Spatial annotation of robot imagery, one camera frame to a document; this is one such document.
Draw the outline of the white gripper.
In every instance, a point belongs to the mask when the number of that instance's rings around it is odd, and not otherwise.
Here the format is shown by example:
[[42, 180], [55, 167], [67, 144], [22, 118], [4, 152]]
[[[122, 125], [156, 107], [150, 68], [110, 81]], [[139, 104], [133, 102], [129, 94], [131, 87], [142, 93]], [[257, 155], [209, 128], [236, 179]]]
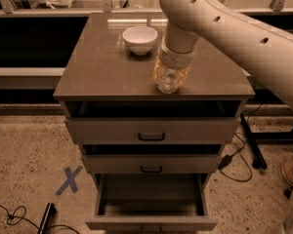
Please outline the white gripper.
[[183, 86], [188, 77], [189, 67], [193, 64], [196, 54], [197, 41], [186, 42], [176, 48], [171, 47], [166, 37], [163, 37], [157, 51], [158, 59], [152, 72], [152, 80], [156, 85], [160, 84], [162, 64], [168, 68], [179, 71], [179, 85]]

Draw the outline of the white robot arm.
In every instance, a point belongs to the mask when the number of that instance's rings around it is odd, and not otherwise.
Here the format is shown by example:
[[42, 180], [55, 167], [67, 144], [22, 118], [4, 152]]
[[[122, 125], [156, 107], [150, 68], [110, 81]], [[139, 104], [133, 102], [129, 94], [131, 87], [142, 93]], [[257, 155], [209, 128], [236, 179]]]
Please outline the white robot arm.
[[203, 37], [293, 110], [293, 34], [237, 13], [218, 0], [159, 0], [168, 19], [158, 50], [165, 67], [191, 66]]

